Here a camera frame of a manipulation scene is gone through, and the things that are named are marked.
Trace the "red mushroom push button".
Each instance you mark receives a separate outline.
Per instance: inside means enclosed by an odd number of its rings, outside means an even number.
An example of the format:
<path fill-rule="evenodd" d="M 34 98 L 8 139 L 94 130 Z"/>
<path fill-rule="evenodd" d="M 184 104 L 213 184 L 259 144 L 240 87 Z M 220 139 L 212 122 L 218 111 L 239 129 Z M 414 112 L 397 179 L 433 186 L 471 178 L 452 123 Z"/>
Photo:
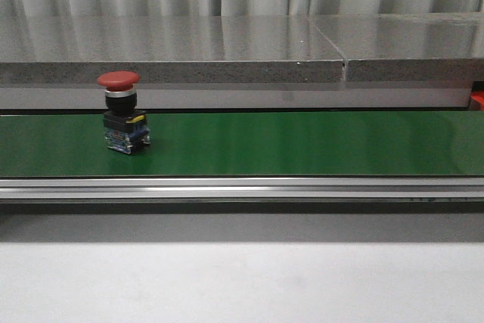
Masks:
<path fill-rule="evenodd" d="M 137 109 L 135 84 L 140 76 L 128 70 L 104 73 L 98 84 L 105 88 L 104 138 L 109 149 L 131 155 L 150 145 L 147 114 Z"/>

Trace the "green conveyor belt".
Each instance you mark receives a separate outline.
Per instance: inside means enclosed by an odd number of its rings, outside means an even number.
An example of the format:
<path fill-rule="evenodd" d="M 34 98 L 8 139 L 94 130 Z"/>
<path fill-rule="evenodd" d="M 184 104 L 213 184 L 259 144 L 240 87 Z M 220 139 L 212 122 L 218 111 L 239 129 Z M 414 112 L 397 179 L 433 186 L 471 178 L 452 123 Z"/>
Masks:
<path fill-rule="evenodd" d="M 480 111 L 152 113 L 110 150 L 99 114 L 1 118 L 4 177 L 483 174 Z"/>

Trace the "grey stone slab left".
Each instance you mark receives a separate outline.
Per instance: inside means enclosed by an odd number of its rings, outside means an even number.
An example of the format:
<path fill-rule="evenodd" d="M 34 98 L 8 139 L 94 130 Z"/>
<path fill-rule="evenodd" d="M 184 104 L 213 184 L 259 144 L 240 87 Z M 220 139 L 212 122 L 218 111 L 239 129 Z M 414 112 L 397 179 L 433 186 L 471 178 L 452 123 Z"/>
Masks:
<path fill-rule="evenodd" d="M 6 17 L 4 87 L 88 87 L 132 70 L 143 85 L 333 83 L 343 57 L 302 16 Z"/>

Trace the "grey stone slab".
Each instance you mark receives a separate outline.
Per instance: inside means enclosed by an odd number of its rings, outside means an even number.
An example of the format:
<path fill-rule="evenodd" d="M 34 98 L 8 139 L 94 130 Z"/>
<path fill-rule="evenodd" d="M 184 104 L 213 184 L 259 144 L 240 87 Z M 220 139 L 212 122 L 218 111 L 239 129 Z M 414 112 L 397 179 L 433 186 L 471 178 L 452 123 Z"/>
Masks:
<path fill-rule="evenodd" d="M 4 87 L 88 87 L 132 70 L 143 85 L 333 83 L 343 57 L 302 16 L 6 17 Z"/>
<path fill-rule="evenodd" d="M 481 13 L 318 15 L 347 82 L 469 88 L 483 80 Z"/>

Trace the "grey stone slab right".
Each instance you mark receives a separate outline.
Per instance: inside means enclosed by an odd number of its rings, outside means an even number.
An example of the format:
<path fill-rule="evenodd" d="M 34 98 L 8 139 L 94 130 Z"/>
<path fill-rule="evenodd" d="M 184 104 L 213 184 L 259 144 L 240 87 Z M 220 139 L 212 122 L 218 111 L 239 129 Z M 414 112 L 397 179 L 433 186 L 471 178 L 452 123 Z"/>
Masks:
<path fill-rule="evenodd" d="M 347 82 L 469 88 L 483 80 L 481 13 L 318 15 Z"/>

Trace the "white base panel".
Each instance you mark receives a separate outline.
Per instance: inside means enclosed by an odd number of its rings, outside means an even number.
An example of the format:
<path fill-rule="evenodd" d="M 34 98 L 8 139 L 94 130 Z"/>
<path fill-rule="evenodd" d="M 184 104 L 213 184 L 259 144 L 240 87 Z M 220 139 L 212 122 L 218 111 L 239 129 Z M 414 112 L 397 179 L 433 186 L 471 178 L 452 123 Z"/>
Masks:
<path fill-rule="evenodd" d="M 141 109 L 248 108 L 459 108 L 467 107 L 471 82 L 162 83 L 138 85 Z M 96 85 L 20 85 L 1 88 L 2 110 L 94 110 L 105 107 Z"/>

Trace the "red plastic tray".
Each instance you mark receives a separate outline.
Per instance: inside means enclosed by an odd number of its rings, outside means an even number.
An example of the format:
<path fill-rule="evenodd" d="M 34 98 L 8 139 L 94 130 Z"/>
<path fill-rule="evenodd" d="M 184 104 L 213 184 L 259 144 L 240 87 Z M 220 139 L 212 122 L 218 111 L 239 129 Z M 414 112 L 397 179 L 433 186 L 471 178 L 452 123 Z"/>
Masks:
<path fill-rule="evenodd" d="M 484 111 L 484 91 L 472 91 L 470 94 L 470 109 Z"/>

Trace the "aluminium conveyor frame rail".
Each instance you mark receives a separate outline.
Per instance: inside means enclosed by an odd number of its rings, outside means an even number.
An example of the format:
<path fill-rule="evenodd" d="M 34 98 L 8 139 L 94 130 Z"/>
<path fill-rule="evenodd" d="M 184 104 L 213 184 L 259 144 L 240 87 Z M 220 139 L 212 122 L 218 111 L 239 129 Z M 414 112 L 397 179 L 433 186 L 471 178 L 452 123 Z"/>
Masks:
<path fill-rule="evenodd" d="M 481 177 L 2 179 L 3 203 L 482 200 Z"/>

